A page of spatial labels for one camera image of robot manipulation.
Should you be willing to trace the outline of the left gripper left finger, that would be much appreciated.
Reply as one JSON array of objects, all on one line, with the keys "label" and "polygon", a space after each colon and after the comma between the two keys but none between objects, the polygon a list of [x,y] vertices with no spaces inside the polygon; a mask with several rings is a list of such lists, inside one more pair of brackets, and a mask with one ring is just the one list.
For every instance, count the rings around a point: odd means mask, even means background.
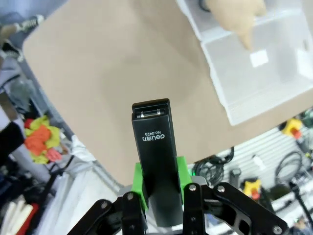
[{"label": "left gripper left finger", "polygon": [[133,184],[114,202],[96,201],[73,227],[74,235],[144,235],[148,229],[145,211],[148,195],[140,163],[135,164]]}]

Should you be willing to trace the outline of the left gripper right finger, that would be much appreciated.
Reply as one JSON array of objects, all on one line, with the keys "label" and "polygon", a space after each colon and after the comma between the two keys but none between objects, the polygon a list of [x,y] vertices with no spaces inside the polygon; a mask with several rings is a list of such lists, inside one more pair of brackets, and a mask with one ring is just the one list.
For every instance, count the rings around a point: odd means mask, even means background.
[{"label": "left gripper right finger", "polygon": [[204,235],[205,214],[226,223],[239,235],[285,235],[287,223],[229,183],[210,188],[201,178],[194,182],[184,157],[177,157],[183,198],[184,235]]}]

